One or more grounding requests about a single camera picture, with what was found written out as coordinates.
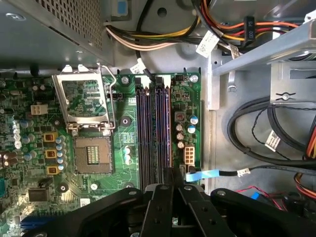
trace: perforated metal vent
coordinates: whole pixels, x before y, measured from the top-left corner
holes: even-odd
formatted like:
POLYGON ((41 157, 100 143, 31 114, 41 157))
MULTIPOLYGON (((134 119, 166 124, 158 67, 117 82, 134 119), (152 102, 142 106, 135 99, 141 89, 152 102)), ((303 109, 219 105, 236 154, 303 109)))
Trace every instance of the perforated metal vent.
POLYGON ((65 25, 102 50, 100 0, 35 0, 65 25))

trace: motherboard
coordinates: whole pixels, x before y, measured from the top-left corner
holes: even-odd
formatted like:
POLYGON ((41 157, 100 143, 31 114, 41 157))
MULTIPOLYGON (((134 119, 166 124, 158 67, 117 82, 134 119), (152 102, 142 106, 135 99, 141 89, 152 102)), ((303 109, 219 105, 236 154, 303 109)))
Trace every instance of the motherboard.
POLYGON ((199 73, 89 73, 0 79, 0 237, 200 169, 199 73))

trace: green circuit board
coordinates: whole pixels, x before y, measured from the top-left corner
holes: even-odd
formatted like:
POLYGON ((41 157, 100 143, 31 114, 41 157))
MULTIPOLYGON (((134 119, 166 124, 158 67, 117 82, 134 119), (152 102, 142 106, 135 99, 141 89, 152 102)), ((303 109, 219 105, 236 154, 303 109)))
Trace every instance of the green circuit board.
MULTIPOLYGON (((171 76, 170 116, 171 116, 171 157, 172 164, 184 167, 184 149, 179 149, 175 126, 182 124, 185 146, 195 148, 196 169, 200 169, 200 75, 198 73, 168 74, 171 76), (198 76, 197 82, 191 82, 190 76, 198 76), (183 121, 175 119, 177 112, 183 112, 183 121), (189 133, 190 118, 197 116, 195 132, 189 133)), ((0 170, 0 237, 20 236, 22 221, 27 216, 56 217, 75 210, 83 205, 110 195, 125 187, 140 188, 138 167, 137 104, 134 79, 137 75, 118 75, 113 88, 114 111, 117 128, 111 137, 104 139, 102 133, 93 128, 83 129, 78 139, 66 131, 64 118, 51 78, 6 78, 0 79, 0 144, 3 152, 17 152, 17 164, 0 170), (128 77, 129 83, 123 84, 122 77, 128 77), (31 105, 36 102, 47 104, 47 113, 32 115, 31 105), (58 160, 56 138, 62 138, 62 160, 58 160), (16 141, 21 148, 16 148, 16 141), (88 165, 79 167, 78 154, 85 146, 85 156, 90 157, 88 165), (94 172, 87 168, 101 163, 95 146, 108 147, 109 160, 104 168, 94 172), (130 151, 130 162, 126 162, 126 148, 130 151), (43 179, 50 179, 47 187, 40 186, 43 179), (29 191, 40 196, 30 197, 29 191)), ((108 91, 111 76, 103 76, 104 91, 108 91)), ((69 100, 68 113, 78 117, 102 116, 104 108, 98 99, 98 86, 95 81, 70 81, 63 84, 69 100)))

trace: chip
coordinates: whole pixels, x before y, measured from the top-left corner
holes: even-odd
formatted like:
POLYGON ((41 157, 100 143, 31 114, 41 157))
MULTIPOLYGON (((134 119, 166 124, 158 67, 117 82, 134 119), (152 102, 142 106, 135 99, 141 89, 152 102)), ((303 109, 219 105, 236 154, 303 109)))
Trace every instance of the chip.
POLYGON ((184 122, 186 119, 186 114, 185 112, 175 112, 174 113, 174 120, 176 122, 184 122))
POLYGON ((112 151, 109 138, 77 138, 75 153, 79 173, 111 173, 112 151))
POLYGON ((29 189, 29 201, 48 201, 49 190, 48 189, 29 189))

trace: screw hole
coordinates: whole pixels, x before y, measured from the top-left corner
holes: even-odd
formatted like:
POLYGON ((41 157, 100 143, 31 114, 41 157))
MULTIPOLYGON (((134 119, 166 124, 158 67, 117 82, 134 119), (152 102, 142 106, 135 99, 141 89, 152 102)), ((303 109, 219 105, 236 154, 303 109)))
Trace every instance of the screw hole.
POLYGON ((164 7, 161 7, 157 11, 158 16, 165 17, 167 15, 167 9, 164 7))
POLYGON ((212 220, 212 219, 210 219, 209 222, 210 222, 211 225, 213 225, 213 226, 216 225, 216 223, 217 223, 215 220, 212 220))

